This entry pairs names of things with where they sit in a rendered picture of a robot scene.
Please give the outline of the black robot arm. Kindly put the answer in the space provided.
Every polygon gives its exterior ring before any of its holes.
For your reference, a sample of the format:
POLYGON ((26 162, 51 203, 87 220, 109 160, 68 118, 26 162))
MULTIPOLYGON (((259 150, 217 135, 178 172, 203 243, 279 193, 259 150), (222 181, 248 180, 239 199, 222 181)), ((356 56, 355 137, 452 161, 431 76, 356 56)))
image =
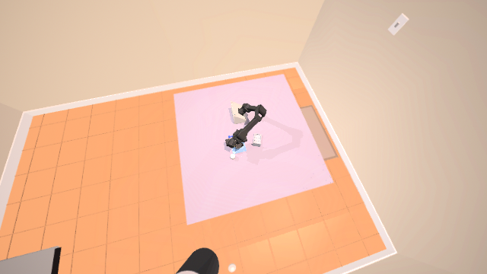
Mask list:
POLYGON ((239 149, 244 146, 242 141, 247 137, 247 133, 258 123, 262 120, 262 118, 266 115, 267 109, 262 105, 258 104, 258 106, 251 106, 248 103, 242 104, 242 107, 238 108, 238 113, 240 115, 244 115, 246 112, 250 113, 251 111, 255 112, 254 118, 242 129, 236 130, 233 133, 233 137, 230 139, 228 143, 228 147, 239 149), (262 117, 259 116, 262 115, 262 117))

